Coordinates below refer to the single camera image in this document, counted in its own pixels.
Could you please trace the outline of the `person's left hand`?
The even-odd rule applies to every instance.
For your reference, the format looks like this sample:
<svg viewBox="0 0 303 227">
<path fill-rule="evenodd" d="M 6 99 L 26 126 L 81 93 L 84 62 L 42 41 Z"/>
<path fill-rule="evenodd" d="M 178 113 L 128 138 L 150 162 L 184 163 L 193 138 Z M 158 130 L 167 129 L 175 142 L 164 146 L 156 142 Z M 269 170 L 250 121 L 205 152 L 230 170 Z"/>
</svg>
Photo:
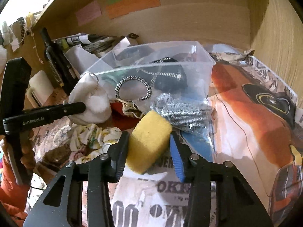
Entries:
<svg viewBox="0 0 303 227">
<path fill-rule="evenodd" d="M 28 132 L 24 132 L 24 134 L 26 135 L 27 139 L 21 143 L 23 156 L 20 159 L 20 162 L 25 166 L 25 168 L 33 170 L 35 167 L 35 152 L 33 150 L 34 142 L 31 140 L 31 138 L 34 136 L 34 131 L 30 130 Z M 6 138 L 3 138 L 1 140 L 1 149 L 4 153 L 4 161 L 7 164 L 10 164 L 7 152 L 8 145 L 9 143 L 6 142 Z"/>
</svg>

